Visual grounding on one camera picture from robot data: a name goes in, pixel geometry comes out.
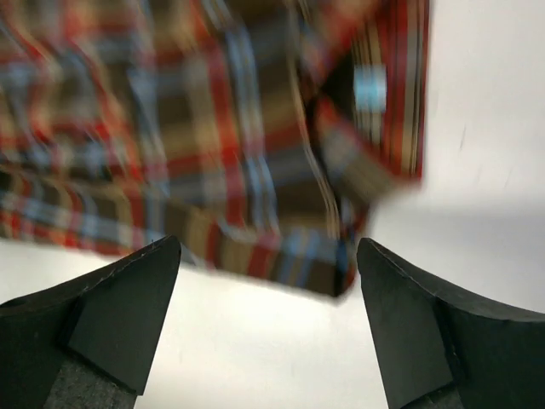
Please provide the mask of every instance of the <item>plaid skirt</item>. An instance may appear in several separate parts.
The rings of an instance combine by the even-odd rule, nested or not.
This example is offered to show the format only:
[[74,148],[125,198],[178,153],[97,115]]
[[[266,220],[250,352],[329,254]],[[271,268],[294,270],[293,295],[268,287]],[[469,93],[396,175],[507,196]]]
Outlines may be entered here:
[[340,296],[422,177],[429,0],[2,0],[0,237]]

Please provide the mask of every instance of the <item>tartan pattern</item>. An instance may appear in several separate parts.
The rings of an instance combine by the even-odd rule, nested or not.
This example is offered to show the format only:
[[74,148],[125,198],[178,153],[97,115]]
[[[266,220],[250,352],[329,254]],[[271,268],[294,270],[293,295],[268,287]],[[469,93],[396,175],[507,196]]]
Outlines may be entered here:
[[[422,166],[420,153],[404,159],[422,150],[421,104],[414,132],[391,141],[384,129],[410,122],[399,108],[371,139],[367,118],[341,118],[324,97],[305,117],[303,77],[319,84],[330,56],[359,43],[372,3],[317,0],[294,20],[295,4],[277,0],[3,0],[0,237],[122,256],[174,234],[184,262],[341,295],[355,235],[385,190],[359,183],[370,172],[394,187]],[[425,8],[411,28],[422,102],[427,2],[383,3]],[[364,11],[335,34],[332,7]],[[385,37],[412,33],[395,27]],[[321,39],[329,65],[308,58],[306,38]],[[383,57],[387,67],[409,51]],[[370,143],[382,139],[401,152],[397,173],[398,157]]]

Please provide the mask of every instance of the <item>blue stripe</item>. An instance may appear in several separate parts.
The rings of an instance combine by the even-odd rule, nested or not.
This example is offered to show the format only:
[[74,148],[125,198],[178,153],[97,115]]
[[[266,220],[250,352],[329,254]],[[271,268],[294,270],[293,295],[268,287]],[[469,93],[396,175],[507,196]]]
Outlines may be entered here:
[[[146,0],[141,0],[141,8],[146,16],[146,23],[149,25],[149,29],[153,29],[152,12],[149,8],[149,4]],[[141,61],[137,58],[139,49],[142,48],[142,41],[144,39],[141,36],[141,32],[135,30],[133,32],[133,39],[135,49],[133,49],[134,56],[134,68],[129,70],[129,83],[131,89],[135,93],[135,99],[140,108],[140,114],[138,115],[138,126],[140,137],[149,140],[149,144],[145,145],[144,158],[147,164],[150,164],[153,170],[153,174],[146,175],[148,180],[153,181],[161,192],[166,196],[170,196],[168,171],[166,169],[166,156],[164,153],[164,145],[160,138],[160,129],[158,124],[158,107],[157,107],[157,89],[158,78],[155,72],[155,67],[146,69],[140,66]],[[155,164],[149,161],[155,161],[157,156],[160,155],[161,177],[155,174]]]
[[43,185],[37,180],[31,182],[32,190],[31,195],[36,197],[37,200],[32,202],[26,202],[23,213],[27,214],[29,218],[35,220],[37,215],[40,214],[42,208],[42,199],[43,199]]
[[7,38],[9,38],[10,42],[13,43],[13,45],[19,49],[19,51],[21,52],[25,52],[25,48],[22,47],[19,42],[17,41],[17,39],[12,35],[11,31],[6,27],[5,23],[4,23],[4,18],[0,18],[0,32],[3,33],[4,36],[6,36]]
[[307,245],[307,254],[305,256],[305,261],[301,266],[301,271],[297,277],[296,285],[298,287],[305,287],[308,282],[308,275],[310,274],[310,267],[313,265],[313,261],[316,260],[318,255],[318,248],[320,244],[320,236],[318,232],[311,231],[310,239]]
[[[245,245],[255,245],[256,239],[254,237],[249,237],[248,232],[244,229],[240,228],[234,228],[233,226],[230,226],[225,218],[220,218],[218,220],[218,225],[220,226],[220,230],[223,234],[231,238],[233,241]],[[313,232],[315,232],[319,236],[318,241],[318,248],[315,253],[315,259],[320,260],[321,262],[326,262],[331,265],[336,264],[336,251],[337,251],[337,242],[334,239],[328,238],[325,233],[321,233],[317,229],[307,229],[306,230],[308,234],[312,235]],[[302,252],[302,249],[300,249],[297,246],[288,246],[288,241],[290,239],[294,240],[300,237],[301,233],[300,230],[296,230],[293,233],[291,233],[288,237],[282,238],[281,241],[281,252],[283,256],[290,253],[293,256],[305,256]],[[278,247],[269,247],[273,250],[276,250]]]
[[87,165],[89,173],[99,178],[104,176],[104,168],[106,167],[106,157],[104,148],[98,142],[90,142],[85,144],[83,149],[78,149],[74,153],[76,163],[84,163]]
[[[13,72],[13,75],[14,81],[18,82],[22,79],[15,72]],[[26,97],[26,89],[21,87],[16,95],[11,95],[11,102],[14,107],[14,114],[17,119],[17,123],[22,128],[25,138],[30,145],[30,149],[27,151],[28,158],[32,160],[39,170],[43,171],[51,165],[51,160],[49,155],[44,151],[43,147],[37,142],[37,138],[35,138],[31,132],[28,118],[26,116]]]
[[165,213],[164,200],[157,200],[155,198],[146,199],[146,231],[147,243],[151,243],[157,240],[157,236],[164,236],[164,213]]
[[195,261],[197,261],[197,260],[202,261],[203,260],[202,258],[199,258],[199,257],[195,256],[195,254],[193,254],[183,244],[180,244],[180,248],[181,248],[180,264],[182,264],[182,263],[185,264],[185,263],[188,263],[188,262],[191,262],[192,264],[195,264]]
[[[269,155],[269,169],[274,176],[275,186],[289,186],[302,181],[309,181],[313,178],[313,172],[307,165],[304,157],[301,156],[301,149],[287,148],[282,152],[276,152]],[[226,174],[237,172],[238,169],[228,167],[225,172],[215,173],[194,173],[191,175],[178,176],[172,180],[172,192],[177,198],[183,198],[193,204],[204,204],[205,199],[212,201],[223,201],[225,195],[223,192],[213,191],[206,198],[202,195],[202,186],[204,183],[211,185],[217,184],[215,180],[221,178],[224,180]]]
[[45,19],[48,20],[47,27],[48,31],[54,33],[56,38],[62,38],[62,20],[60,10],[62,10],[62,5],[60,0],[46,0],[41,1],[40,3],[40,13],[45,15]]
[[[180,92],[187,92],[189,89],[197,89],[208,82],[208,73],[196,71],[196,61],[206,59],[204,55],[197,54],[186,58],[183,62],[172,63],[171,65],[161,65],[157,72],[157,93],[161,96],[179,95]],[[275,55],[272,53],[264,54],[257,61],[260,66],[266,66],[274,61]]]
[[70,64],[70,68],[67,71],[76,70],[75,74],[83,95],[94,101],[96,99],[95,85],[93,84],[89,67],[83,60],[83,57],[77,52],[69,51],[63,56],[63,61],[65,64]]
[[153,32],[155,29],[155,26],[153,25],[153,13],[152,8],[150,6],[150,2],[148,0],[140,0],[140,7],[144,11],[144,15],[146,16],[146,23],[149,27],[149,31]]
[[[0,199],[3,199],[4,196],[9,193],[6,191],[0,191]],[[16,211],[20,212],[23,217],[26,217],[34,222],[41,222],[46,225],[51,225],[52,221],[57,217],[59,210],[63,210],[59,206],[53,206],[51,204],[44,203],[43,201],[35,198],[24,198],[27,202],[27,206],[21,211],[21,209],[15,208],[16,204],[8,205],[3,203],[3,208],[7,211]],[[34,214],[31,209],[39,208],[40,212]],[[72,210],[66,210],[68,213],[74,213]],[[90,228],[88,233],[91,239],[107,239],[110,241],[118,241],[118,226],[119,222],[113,220],[105,219],[92,214],[80,213],[80,216],[83,218],[83,224],[88,223],[89,225],[95,224],[94,228]]]
[[348,252],[347,244],[344,240],[339,240],[337,243],[337,270],[342,274],[342,282],[344,282],[348,273]]
[[164,236],[166,236],[166,233],[161,231],[155,231],[155,230],[146,230],[146,237],[147,237],[147,244],[151,244],[154,241],[158,241],[162,239]]
[[[337,129],[331,129],[328,132],[332,132],[333,135],[328,136],[325,138],[326,143],[322,147],[322,150],[324,152],[324,156],[327,158],[328,154],[327,152],[330,151],[331,145],[335,146],[335,144],[341,139],[341,132]],[[338,181],[341,177],[343,177],[346,174],[347,167],[356,159],[359,157],[359,150],[358,149],[349,149],[349,152],[347,153],[348,156],[344,158],[344,160],[335,160],[334,163],[328,163],[328,174],[330,175],[331,181]]]
[[[0,19],[0,32],[3,31],[3,27],[5,28],[2,19]],[[96,49],[101,61],[112,64],[128,60],[130,50],[134,47],[133,42],[131,37],[123,34],[110,36],[108,39],[97,39],[91,42],[90,46]],[[71,55],[75,54],[73,49],[59,50],[55,64],[60,65],[64,78],[69,78],[74,73]],[[35,82],[39,74],[40,69],[31,60],[9,62],[0,66],[0,84],[7,89],[13,88],[13,77],[17,76],[23,79],[20,81],[20,85],[26,87]]]
[[330,54],[326,52],[327,44],[324,44],[323,39],[320,38],[320,36],[310,27],[310,25],[302,24],[300,30],[303,39],[306,40],[307,43],[310,43],[318,51],[318,59],[316,58],[317,53],[301,56],[301,62],[305,70],[311,75],[312,78],[316,78],[318,76],[318,72],[322,71],[319,69],[320,67],[331,66]]
[[300,230],[294,231],[286,240],[284,257],[282,262],[282,267],[280,268],[280,275],[278,277],[278,282],[282,284],[287,284],[290,279],[291,269],[295,263],[296,256],[299,256],[301,252],[300,247],[303,241],[303,234]]
[[241,61],[241,55],[238,50],[238,42],[231,32],[227,33],[227,49],[231,63],[235,67],[235,78],[236,78],[236,94],[238,102],[238,113],[240,117],[240,122],[242,124],[243,134],[244,134],[244,151],[246,157],[246,164],[248,165],[248,170],[250,172],[250,183],[252,185],[252,193],[254,196],[254,206],[252,208],[252,218],[254,224],[257,228],[263,228],[263,214],[262,214],[262,198],[261,198],[261,184],[259,180],[259,175],[255,167],[255,161],[250,156],[252,152],[249,152],[247,143],[252,138],[252,129],[250,127],[250,118],[248,117],[248,90],[246,89],[246,81],[248,73],[244,70],[243,63]]
[[[259,91],[259,82],[258,82],[258,74],[257,70],[255,68],[255,57],[254,52],[252,49],[252,45],[250,42],[250,35],[247,30],[243,29],[240,32],[241,34],[241,41],[244,46],[244,50],[246,52],[247,61],[248,61],[248,68],[250,70],[250,109],[253,109],[256,113],[255,117],[257,118],[257,124],[256,126],[256,132],[257,137],[260,142],[264,145],[265,144],[265,130],[263,129],[263,122],[261,118],[261,97],[260,97],[260,91]],[[267,161],[265,160],[265,148],[261,150],[261,154],[258,156],[258,163],[261,167],[261,174],[263,175],[263,179],[265,180],[265,184],[268,189],[268,195],[269,198],[269,206],[268,206],[268,215],[269,215],[269,222],[277,227],[278,226],[278,212],[277,212],[277,200],[276,200],[276,192],[274,189],[274,183],[273,178],[271,177],[271,172],[268,169]]]
[[96,203],[80,186],[72,187],[74,192],[79,195],[79,198],[82,200],[83,204],[83,214],[85,215],[81,224],[81,234],[85,238],[92,239],[98,234],[98,217],[95,216],[98,213],[96,208]]
[[5,149],[3,152],[0,152],[0,164],[3,163],[22,164],[21,151],[18,149]]
[[214,24],[214,27],[220,28],[220,20],[218,19],[218,16],[214,11],[214,7],[212,6],[212,0],[201,0],[201,5],[206,10],[206,14],[209,16],[212,24]]
[[215,5],[221,10],[224,18],[231,17],[231,12],[223,0],[215,0]]
[[356,109],[382,111],[386,106],[386,68],[377,66],[354,68]]

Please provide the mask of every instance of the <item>white floor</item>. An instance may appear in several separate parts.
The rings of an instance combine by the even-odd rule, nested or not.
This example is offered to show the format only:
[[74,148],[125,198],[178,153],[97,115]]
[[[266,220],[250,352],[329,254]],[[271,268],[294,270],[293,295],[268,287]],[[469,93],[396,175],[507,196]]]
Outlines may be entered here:
[[[371,236],[488,297],[545,312],[542,0],[436,0],[427,182]],[[0,302],[109,260],[0,243]],[[340,305],[181,271],[139,409],[382,409],[361,291]]]

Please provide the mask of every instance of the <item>brown plaid cloth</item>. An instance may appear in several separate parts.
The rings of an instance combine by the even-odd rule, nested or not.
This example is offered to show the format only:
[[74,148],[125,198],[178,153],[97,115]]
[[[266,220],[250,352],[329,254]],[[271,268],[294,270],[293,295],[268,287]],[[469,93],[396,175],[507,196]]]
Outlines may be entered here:
[[[369,206],[422,174],[428,1],[2,0],[0,237],[174,234],[185,262],[339,296]],[[385,67],[383,111],[346,61]]]

